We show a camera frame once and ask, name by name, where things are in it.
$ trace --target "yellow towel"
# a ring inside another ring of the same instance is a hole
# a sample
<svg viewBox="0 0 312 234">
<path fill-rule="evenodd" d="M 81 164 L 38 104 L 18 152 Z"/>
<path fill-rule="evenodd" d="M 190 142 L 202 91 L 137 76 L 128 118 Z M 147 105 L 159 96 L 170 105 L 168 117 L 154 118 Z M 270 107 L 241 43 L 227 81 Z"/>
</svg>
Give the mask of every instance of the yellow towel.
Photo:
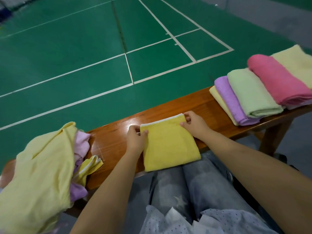
<svg viewBox="0 0 312 234">
<path fill-rule="evenodd" d="M 312 56 L 304 53 L 299 45 L 275 53 L 272 57 L 312 89 Z"/>
<path fill-rule="evenodd" d="M 87 176 L 94 173 L 102 165 L 102 160 L 96 155 L 93 155 L 92 157 L 86 159 L 80 165 L 78 171 L 74 174 L 73 182 L 85 186 Z"/>
<path fill-rule="evenodd" d="M 50 231 L 71 206 L 75 122 L 34 138 L 16 157 L 13 180 L 0 193 L 0 230 L 34 234 Z"/>
<path fill-rule="evenodd" d="M 185 116 L 178 114 L 141 125 L 141 132 L 149 130 L 143 152 L 146 172 L 201 159 L 193 136 L 179 124 L 185 121 Z"/>
<path fill-rule="evenodd" d="M 223 99 L 221 98 L 219 92 L 216 90 L 216 86 L 212 86 L 209 90 L 209 92 L 211 93 L 211 95 L 215 98 L 215 100 L 218 102 L 218 104 L 222 107 L 222 109 L 225 111 L 225 113 L 229 116 L 229 118 L 231 119 L 231 121 L 233 122 L 233 124 L 235 126 L 238 126 L 238 123 L 234 120 L 230 110 L 228 109 L 227 105 L 225 104 L 225 102 L 223 101 Z"/>
</svg>

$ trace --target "pile of towels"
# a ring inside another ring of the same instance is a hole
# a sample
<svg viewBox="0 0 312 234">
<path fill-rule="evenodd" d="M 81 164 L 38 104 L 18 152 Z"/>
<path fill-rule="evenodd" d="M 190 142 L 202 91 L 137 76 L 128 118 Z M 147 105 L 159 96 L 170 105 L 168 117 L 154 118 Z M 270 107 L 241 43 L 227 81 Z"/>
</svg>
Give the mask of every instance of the pile of towels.
<svg viewBox="0 0 312 234">
<path fill-rule="evenodd" d="M 87 195 L 87 175 L 103 162 L 84 159 L 90 134 L 75 122 L 31 140 L 16 157 L 13 179 L 0 193 L 0 233 L 55 233 L 61 212 Z"/>
<path fill-rule="evenodd" d="M 234 125 L 312 104 L 312 56 L 299 45 L 272 56 L 253 55 L 247 65 L 217 78 L 209 90 Z"/>
</svg>

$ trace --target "star print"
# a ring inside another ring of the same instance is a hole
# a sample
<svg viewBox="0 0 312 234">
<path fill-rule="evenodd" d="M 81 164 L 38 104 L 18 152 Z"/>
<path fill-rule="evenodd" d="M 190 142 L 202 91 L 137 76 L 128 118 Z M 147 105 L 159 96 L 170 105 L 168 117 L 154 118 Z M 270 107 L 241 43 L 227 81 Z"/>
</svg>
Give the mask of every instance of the star print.
<svg viewBox="0 0 312 234">
<path fill-rule="evenodd" d="M 179 206 L 184 207 L 185 205 L 187 205 L 187 203 L 185 203 L 185 202 L 183 201 L 183 198 L 182 198 L 181 195 L 180 195 L 179 198 L 176 197 L 176 196 L 174 196 L 174 197 L 177 199 L 177 207 L 179 207 Z"/>
</svg>

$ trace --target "wooden bench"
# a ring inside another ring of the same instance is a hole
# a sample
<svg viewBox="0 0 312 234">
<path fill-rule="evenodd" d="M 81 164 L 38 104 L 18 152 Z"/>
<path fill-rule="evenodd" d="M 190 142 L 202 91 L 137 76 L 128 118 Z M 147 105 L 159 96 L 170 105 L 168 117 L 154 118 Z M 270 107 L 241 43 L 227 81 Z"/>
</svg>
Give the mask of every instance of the wooden bench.
<svg viewBox="0 0 312 234">
<path fill-rule="evenodd" d="M 126 134 L 129 126 L 154 122 L 186 111 L 194 111 L 203 117 L 208 126 L 233 140 L 255 134 L 261 141 L 259 150 L 272 156 L 282 141 L 294 118 L 312 111 L 312 105 L 302 106 L 294 110 L 266 117 L 260 123 L 251 126 L 234 126 L 230 118 L 209 93 L 209 88 L 177 98 L 165 104 L 156 106 L 133 116 L 91 130 L 90 151 L 87 158 L 98 155 L 104 161 L 104 166 L 90 175 L 86 188 L 98 188 L 108 177 L 120 158 L 126 152 Z M 195 139 L 200 152 L 209 148 L 200 140 Z M 141 156 L 136 173 L 143 172 L 143 157 Z"/>
</svg>

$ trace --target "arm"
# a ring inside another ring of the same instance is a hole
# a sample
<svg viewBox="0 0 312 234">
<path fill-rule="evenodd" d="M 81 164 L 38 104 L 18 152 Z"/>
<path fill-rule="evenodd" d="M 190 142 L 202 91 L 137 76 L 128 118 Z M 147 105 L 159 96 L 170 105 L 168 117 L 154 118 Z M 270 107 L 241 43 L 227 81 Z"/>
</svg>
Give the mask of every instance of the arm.
<svg viewBox="0 0 312 234">
<path fill-rule="evenodd" d="M 148 133 L 139 136 L 136 129 L 139 126 L 129 127 L 126 153 L 87 203 L 70 234 L 121 232 L 136 164 Z"/>
<path fill-rule="evenodd" d="M 286 234 L 312 231 L 312 180 L 264 153 L 211 130 L 190 111 L 181 123 L 203 141 Z"/>
</svg>

